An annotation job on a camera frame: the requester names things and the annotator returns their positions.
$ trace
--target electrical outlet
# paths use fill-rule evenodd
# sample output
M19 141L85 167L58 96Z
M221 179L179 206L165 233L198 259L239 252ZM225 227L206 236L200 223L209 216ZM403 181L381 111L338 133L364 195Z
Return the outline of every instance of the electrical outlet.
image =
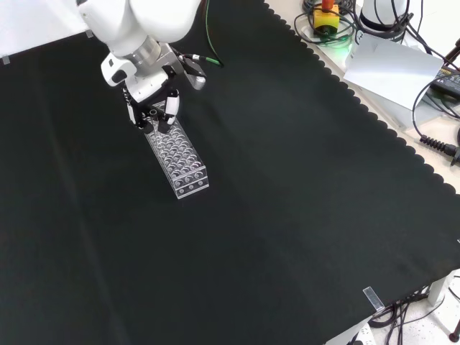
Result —
M363 328L361 328L361 331L359 331L356 341L362 342L363 345L377 345L368 323L366 323L366 325Z

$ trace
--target black tablecloth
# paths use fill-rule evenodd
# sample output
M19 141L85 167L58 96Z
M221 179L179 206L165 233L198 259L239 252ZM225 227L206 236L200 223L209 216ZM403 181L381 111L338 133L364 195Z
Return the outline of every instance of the black tablecloth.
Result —
M176 200L84 34L0 68L0 343L321 344L460 267L459 198L260 0L210 5ZM176 48L210 55L200 10Z

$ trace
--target white paper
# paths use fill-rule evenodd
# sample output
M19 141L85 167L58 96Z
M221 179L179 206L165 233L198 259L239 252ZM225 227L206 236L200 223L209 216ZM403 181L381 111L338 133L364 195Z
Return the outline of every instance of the white paper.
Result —
M344 79L412 109L442 65L441 59L420 50L365 34Z
M86 29L75 0L0 0L0 57Z

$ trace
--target green cable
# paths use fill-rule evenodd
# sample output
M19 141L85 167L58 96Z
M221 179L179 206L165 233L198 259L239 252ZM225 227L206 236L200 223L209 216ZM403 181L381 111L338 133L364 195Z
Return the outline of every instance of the green cable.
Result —
M214 64L219 65L219 66L221 65L221 63L219 61L217 61L216 59L210 58L210 57L207 57L206 61L208 61L210 63L214 63Z
M212 44L212 42L211 42L211 38L209 37L209 27L208 27L209 1L210 1L210 0L208 0L208 1L206 2L206 19L205 19L205 21L206 21L206 35L208 36L208 43L209 43L209 46L211 47L211 49L212 49L214 55L216 56L216 58L217 58L217 60L218 60L218 61L217 61L218 64L219 64L220 66L223 67L224 64L222 63L222 60L221 60L221 59L219 58L219 56L217 55L217 52L216 52L216 50L214 49L214 46L213 46L213 44ZM211 63L215 63L215 62L214 62L214 61L215 61L214 59L211 59L211 60L214 60L214 61L210 61L210 60L208 60L208 59L209 59L209 57L207 57L206 60L209 61L209 62L211 62Z

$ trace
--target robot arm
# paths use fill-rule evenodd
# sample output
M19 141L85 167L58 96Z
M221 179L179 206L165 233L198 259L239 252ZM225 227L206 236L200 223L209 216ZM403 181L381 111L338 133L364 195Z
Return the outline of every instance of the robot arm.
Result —
M83 20L110 50L102 74L110 86L123 83L132 123L150 133L153 112L158 130L169 131L180 103L170 81L184 73L197 90L206 82L199 65L168 45L190 31L201 0L76 1ZM158 101L165 102L164 111L155 108Z
M118 58L134 52L148 36L164 43L182 39L199 4L200 0L77 0L85 23Z

